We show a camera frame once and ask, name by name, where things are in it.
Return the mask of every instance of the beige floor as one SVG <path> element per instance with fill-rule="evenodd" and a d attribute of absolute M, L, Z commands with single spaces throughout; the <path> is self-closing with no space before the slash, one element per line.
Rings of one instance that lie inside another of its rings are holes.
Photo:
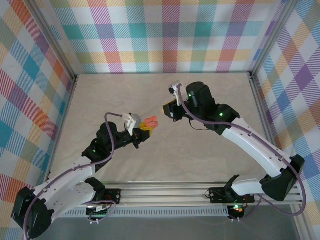
<path fill-rule="evenodd" d="M 142 119 L 156 115 L 159 127 L 137 150 L 118 149 L 112 161 L 96 173 L 102 181 L 224 182 L 235 174 L 263 172 L 238 146 L 212 131 L 196 131 L 188 120 L 173 122 L 161 115 L 162 105 L 173 97 L 169 84 L 186 87 L 202 81 L 217 103 L 232 106 L 258 133 L 259 114 L 244 73 L 202 74 L 100 74 L 81 75 L 53 160 L 51 175 L 65 170 L 95 138 L 106 112 L 137 113 Z M 123 130 L 120 118 L 111 117 Z"/>

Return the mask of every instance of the purple cable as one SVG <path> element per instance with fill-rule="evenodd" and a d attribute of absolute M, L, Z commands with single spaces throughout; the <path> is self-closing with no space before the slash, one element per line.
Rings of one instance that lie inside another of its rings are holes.
<path fill-rule="evenodd" d="M 278 153 L 276 150 L 274 150 L 268 143 L 266 143 L 263 139 L 261 139 L 260 137 L 258 137 L 257 135 L 253 134 L 250 130 L 242 127 L 242 126 L 239 126 L 237 124 L 234 124 L 234 123 L 230 123 L 230 122 L 224 122 L 224 121 L 205 121 L 205 120 L 202 120 L 198 117 L 196 117 L 195 115 L 193 115 L 189 109 L 187 108 L 185 102 L 183 101 L 183 98 L 182 98 L 182 94 L 181 94 L 181 86 L 182 84 L 180 83 L 177 88 L 178 88 L 178 96 L 179 96 L 179 99 L 180 99 L 180 102 L 181 102 L 181 105 L 183 107 L 183 109 L 186 111 L 186 113 L 192 117 L 194 120 L 197 120 L 198 122 L 202 123 L 202 124 L 207 124 L 207 125 L 227 125 L 227 126 L 231 126 L 231 127 L 235 127 L 237 129 L 240 129 L 242 131 L 244 131 L 245 133 L 251 135 L 253 138 L 255 138 L 256 140 L 258 140 L 263 146 L 265 146 L 269 151 L 271 151 L 273 154 L 275 154 L 282 162 L 284 162 L 285 165 L 287 165 L 291 171 L 294 173 L 300 187 L 301 187 L 301 192 L 302 192 L 302 206 L 300 208 L 300 210 L 298 212 L 295 212 L 295 213 L 288 213 L 288 212 L 285 212 L 283 210 L 281 210 L 280 208 L 278 208 L 276 205 L 274 205 L 272 202 L 266 200 L 264 197 L 262 197 L 261 195 L 259 195 L 259 197 L 264 200 L 265 202 L 267 202 L 268 204 L 270 204 L 271 206 L 273 206 L 276 210 L 278 210 L 280 213 L 284 214 L 284 215 L 287 215 L 287 216 L 290 216 L 290 217 L 296 217 L 296 216 L 299 216 L 300 214 L 302 214 L 304 212 L 304 210 L 306 209 L 306 205 L 307 205 L 307 196 L 306 196 L 306 189 L 305 189 L 305 186 L 299 176 L 299 174 L 297 173 L 297 171 L 294 169 L 294 167 L 287 161 L 285 160 L 285 158 L 280 154 Z"/>
<path fill-rule="evenodd" d="M 75 171 L 77 169 L 83 169 L 83 168 L 86 168 L 86 167 L 92 167 L 92 166 L 95 166 L 95 165 L 98 165 L 98 164 L 104 164 L 104 163 L 108 163 L 112 156 L 114 155 L 115 153 L 115 140 L 113 138 L 113 135 L 112 135 L 112 132 L 111 132 L 111 129 L 110 129 L 110 126 L 109 126 L 109 123 L 108 123 L 108 115 L 112 115 L 112 116 L 116 116 L 116 117 L 122 117 L 121 114 L 116 114 L 116 113 L 112 113 L 112 112 L 107 112 L 105 115 L 104 115 L 104 119 L 105 119 L 105 125 L 106 125 L 106 128 L 108 130 L 108 133 L 110 135 L 110 139 L 111 139 L 111 153 L 110 153 L 110 156 L 108 156 L 106 159 L 102 160 L 102 161 L 98 161 L 98 162 L 94 162 L 94 163 L 90 163 L 90 164 L 86 164 L 86 165 L 82 165 L 82 166 L 77 166 L 75 167 L 74 169 L 69 169 L 67 171 L 65 171 L 64 173 L 62 173 L 61 175 L 57 176 L 54 180 L 52 180 L 52 182 L 50 182 L 44 189 L 49 189 L 55 182 L 57 182 L 59 179 L 61 179 L 62 177 L 64 177 L 65 175 L 67 175 L 68 173 L 72 172 L 72 171 Z M 35 198 L 32 200 L 30 206 L 28 207 L 28 209 L 26 210 L 26 213 L 25 213 L 25 217 L 24 217 L 24 221 L 23 221 L 23 237 L 25 240 L 28 240 L 28 231 L 27 231 L 27 226 L 28 226 L 28 219 L 29 219 L 29 215 L 30 215 L 30 211 L 31 211 L 31 208 L 32 206 L 35 204 L 35 202 L 37 201 L 37 199 L 39 199 L 39 197 L 44 193 L 45 191 L 44 190 L 41 190 L 39 192 L 39 194 L 37 196 L 35 196 Z"/>
<path fill-rule="evenodd" d="M 106 204 L 108 204 L 108 203 L 109 203 L 109 204 L 114 204 L 114 208 L 113 208 L 113 210 L 112 210 L 110 213 L 108 213 L 108 215 L 104 216 L 103 218 L 101 218 L 101 219 L 100 219 L 99 221 L 97 221 L 96 223 L 99 223 L 99 222 L 101 222 L 101 221 L 109 218 L 110 215 L 112 215 L 112 214 L 115 212 L 115 210 L 116 210 L 116 208 L 117 208 L 117 203 L 116 203 L 115 201 L 112 201 L 112 200 L 105 200 L 105 201 L 88 201 L 88 202 L 85 203 L 86 205 L 89 205 L 89 204 L 104 204 L 104 203 L 106 203 Z M 94 223 L 94 221 L 92 221 L 92 219 L 91 219 L 91 216 L 92 216 L 92 213 L 89 215 L 89 220 L 90 220 L 91 223 Z"/>

